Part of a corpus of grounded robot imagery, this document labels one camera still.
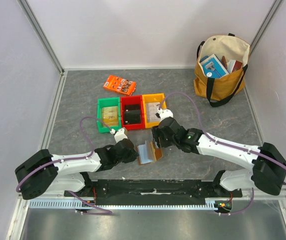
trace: red box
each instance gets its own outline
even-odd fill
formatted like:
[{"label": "red box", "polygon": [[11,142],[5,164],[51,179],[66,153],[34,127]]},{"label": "red box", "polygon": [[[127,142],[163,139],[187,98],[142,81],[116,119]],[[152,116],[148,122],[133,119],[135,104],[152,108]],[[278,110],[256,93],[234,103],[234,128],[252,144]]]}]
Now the red box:
[{"label": "red box", "polygon": [[[127,130],[137,130],[145,129],[145,116],[144,116],[144,105],[142,96],[123,96],[121,99],[121,122],[122,127],[125,127]],[[125,106],[128,105],[139,105],[140,106],[140,123],[135,124],[125,124]]]}]

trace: orange package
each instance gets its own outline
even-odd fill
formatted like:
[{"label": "orange package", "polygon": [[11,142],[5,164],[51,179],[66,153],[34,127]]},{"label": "orange package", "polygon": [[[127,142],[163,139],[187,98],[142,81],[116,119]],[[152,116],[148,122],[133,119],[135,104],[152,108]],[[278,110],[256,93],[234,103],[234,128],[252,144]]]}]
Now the orange package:
[{"label": "orange package", "polygon": [[104,84],[104,89],[118,94],[130,96],[136,89],[136,83],[118,76],[110,75]]}]

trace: yellow item in bin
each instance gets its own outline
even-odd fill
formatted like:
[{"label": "yellow item in bin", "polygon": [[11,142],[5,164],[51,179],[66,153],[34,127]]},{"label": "yellow item in bin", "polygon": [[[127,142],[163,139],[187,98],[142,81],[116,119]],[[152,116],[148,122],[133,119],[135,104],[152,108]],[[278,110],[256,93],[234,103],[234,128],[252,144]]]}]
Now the yellow item in bin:
[{"label": "yellow item in bin", "polygon": [[118,107],[109,106],[102,108],[103,122],[108,126],[118,126]]}]

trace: blue book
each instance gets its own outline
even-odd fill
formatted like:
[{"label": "blue book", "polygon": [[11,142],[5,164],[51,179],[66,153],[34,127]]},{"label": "blue book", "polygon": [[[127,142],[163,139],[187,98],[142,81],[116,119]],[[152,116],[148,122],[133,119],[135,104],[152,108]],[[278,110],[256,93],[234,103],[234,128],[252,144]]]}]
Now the blue book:
[{"label": "blue book", "polygon": [[212,54],[200,64],[202,65],[203,71],[208,78],[219,79],[229,74],[215,54]]}]

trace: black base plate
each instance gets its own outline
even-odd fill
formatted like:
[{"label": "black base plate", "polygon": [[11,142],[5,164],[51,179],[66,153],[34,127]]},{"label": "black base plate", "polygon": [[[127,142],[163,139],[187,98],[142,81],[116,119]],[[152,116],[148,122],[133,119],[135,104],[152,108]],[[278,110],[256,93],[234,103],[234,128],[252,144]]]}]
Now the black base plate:
[{"label": "black base plate", "polygon": [[[97,205],[203,205],[205,198],[228,198],[230,193],[218,196],[211,181],[202,180],[93,180]],[[240,190],[232,192],[234,198],[242,197]],[[80,197],[93,197],[91,191],[79,191]],[[64,196],[72,197],[67,191]]]}]

